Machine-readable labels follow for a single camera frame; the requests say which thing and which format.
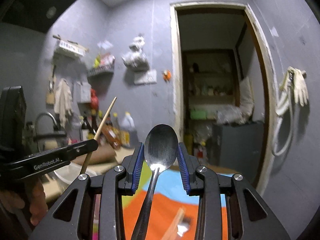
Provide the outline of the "wooden chopstick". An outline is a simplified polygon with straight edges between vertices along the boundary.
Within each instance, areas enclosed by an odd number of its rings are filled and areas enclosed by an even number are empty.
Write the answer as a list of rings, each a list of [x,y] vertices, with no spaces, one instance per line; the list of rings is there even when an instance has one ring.
[[[105,113],[105,115],[104,115],[104,117],[103,117],[103,120],[101,121],[101,123],[100,123],[100,125],[99,125],[99,127],[98,127],[98,130],[97,130],[97,132],[96,132],[96,134],[95,134],[95,136],[94,136],[94,140],[95,140],[96,142],[98,142],[98,139],[99,139],[99,137],[100,137],[100,133],[102,132],[102,129],[103,129],[103,126],[104,126],[104,124],[105,124],[105,122],[106,122],[106,119],[107,119],[107,117],[109,116],[109,114],[110,114],[110,112],[111,112],[111,110],[112,110],[112,108],[113,108],[116,100],[117,100],[117,97],[115,96],[114,99],[112,100],[111,104],[109,105],[109,107],[108,107],[108,109],[107,109],[107,111],[106,111],[106,113]],[[93,154],[94,151],[95,151],[95,150],[92,150],[91,152],[89,152],[88,154],[86,154],[84,163],[83,163],[83,165],[82,165],[82,167],[81,167],[81,170],[80,170],[80,173],[79,173],[80,175],[86,173],[87,167],[88,167],[88,165],[89,165],[91,156],[92,156],[92,154]]]

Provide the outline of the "metal spoon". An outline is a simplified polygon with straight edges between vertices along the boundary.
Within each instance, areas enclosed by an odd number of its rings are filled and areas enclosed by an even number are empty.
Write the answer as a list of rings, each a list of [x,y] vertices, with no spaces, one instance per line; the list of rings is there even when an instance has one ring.
[[[178,138],[171,126],[159,124],[148,133],[144,144],[144,158],[152,176],[131,236],[132,239],[146,238],[157,180],[162,172],[173,165],[177,158],[177,151]]]

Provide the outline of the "multicolour striped cloth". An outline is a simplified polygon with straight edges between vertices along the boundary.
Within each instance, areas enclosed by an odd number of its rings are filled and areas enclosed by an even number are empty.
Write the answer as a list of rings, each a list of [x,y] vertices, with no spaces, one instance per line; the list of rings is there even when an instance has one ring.
[[[123,196],[123,220],[125,239],[131,239],[140,208],[146,196],[151,178],[151,170],[143,164],[139,187],[133,196]],[[183,188],[181,175],[176,170],[164,171],[157,181],[150,213],[148,233],[146,239],[162,239],[173,222],[179,209],[184,210],[185,232],[176,239],[194,239],[199,197],[188,196]]]

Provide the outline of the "large oil jug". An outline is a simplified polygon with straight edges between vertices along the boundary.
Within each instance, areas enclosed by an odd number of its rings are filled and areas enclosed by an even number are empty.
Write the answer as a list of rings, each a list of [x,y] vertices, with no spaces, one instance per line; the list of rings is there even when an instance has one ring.
[[[120,123],[120,139],[124,148],[135,148],[138,144],[138,134],[134,120],[129,112],[125,112]]]

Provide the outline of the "metal faucet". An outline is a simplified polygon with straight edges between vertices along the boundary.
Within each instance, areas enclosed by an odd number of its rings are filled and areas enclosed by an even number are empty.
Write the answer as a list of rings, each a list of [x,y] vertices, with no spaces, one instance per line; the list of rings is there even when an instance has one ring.
[[[43,139],[56,139],[59,137],[59,126],[56,118],[49,112],[40,113],[35,120],[34,142]]]

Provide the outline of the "dark grey cabinet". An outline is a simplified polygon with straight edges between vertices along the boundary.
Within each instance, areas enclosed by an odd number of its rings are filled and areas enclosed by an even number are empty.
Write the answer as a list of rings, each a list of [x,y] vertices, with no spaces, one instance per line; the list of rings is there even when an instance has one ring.
[[[263,135],[263,122],[214,124],[208,161],[211,165],[235,170],[252,183],[258,174]]]

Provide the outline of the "hanging beige towel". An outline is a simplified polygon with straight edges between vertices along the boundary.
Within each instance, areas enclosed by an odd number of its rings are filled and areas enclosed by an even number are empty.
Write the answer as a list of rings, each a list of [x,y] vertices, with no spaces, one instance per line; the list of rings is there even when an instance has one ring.
[[[59,116],[60,125],[65,128],[66,123],[73,115],[72,94],[67,80],[62,78],[55,90],[54,112]]]

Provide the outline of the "red plastic bag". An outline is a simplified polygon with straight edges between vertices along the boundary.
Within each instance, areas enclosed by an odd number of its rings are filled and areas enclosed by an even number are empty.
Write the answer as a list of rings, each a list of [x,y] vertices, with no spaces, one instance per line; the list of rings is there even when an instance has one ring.
[[[99,109],[99,99],[96,95],[96,91],[91,88],[91,102],[90,102],[90,106],[91,106],[91,109],[94,109],[94,110],[98,110]]]

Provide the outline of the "black range hood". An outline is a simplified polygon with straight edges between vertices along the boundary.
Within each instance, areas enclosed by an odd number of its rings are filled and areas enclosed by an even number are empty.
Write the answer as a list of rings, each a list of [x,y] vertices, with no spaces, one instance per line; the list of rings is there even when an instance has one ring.
[[[77,0],[1,0],[1,22],[47,33]]]

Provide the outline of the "grey plastic bag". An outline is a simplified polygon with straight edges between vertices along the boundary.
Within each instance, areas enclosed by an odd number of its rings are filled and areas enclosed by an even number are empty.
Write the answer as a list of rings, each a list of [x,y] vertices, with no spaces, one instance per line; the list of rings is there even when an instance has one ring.
[[[130,51],[122,56],[125,67],[133,72],[146,72],[150,69],[148,59],[143,51],[145,40],[142,35],[138,35],[129,45]]]

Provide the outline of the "white rubber glove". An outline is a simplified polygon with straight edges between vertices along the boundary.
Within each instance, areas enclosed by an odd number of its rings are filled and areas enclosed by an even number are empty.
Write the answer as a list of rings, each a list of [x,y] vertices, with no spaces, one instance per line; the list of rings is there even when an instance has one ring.
[[[308,104],[309,93],[301,70],[295,68],[293,71],[293,96],[296,104],[304,107]]]

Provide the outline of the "white wall basket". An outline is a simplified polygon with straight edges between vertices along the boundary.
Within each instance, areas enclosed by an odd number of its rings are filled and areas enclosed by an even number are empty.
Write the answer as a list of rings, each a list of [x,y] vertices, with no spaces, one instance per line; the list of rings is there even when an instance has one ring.
[[[89,49],[70,40],[64,40],[60,35],[53,35],[56,39],[54,53],[64,55],[73,59],[84,57]]]

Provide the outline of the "grey wall shelf basket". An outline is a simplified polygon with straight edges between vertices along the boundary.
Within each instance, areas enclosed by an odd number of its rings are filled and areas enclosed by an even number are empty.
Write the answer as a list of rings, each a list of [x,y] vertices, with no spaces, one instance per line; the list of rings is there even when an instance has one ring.
[[[87,71],[87,76],[113,73],[115,60],[116,58],[111,53],[99,54],[94,60],[93,67]]]

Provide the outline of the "wall socket plate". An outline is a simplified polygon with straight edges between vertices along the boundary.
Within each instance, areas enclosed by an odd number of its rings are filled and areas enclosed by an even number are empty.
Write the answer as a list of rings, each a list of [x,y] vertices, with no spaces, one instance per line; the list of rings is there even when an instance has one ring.
[[[136,72],[134,74],[135,85],[147,85],[157,83],[157,71],[155,69],[146,72]]]

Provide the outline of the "orange wall hook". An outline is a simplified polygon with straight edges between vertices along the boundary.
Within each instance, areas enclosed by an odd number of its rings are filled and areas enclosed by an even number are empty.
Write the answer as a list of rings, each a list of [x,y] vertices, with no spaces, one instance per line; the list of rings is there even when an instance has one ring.
[[[171,72],[169,70],[165,70],[163,72],[163,80],[165,82],[169,82],[171,80]]]

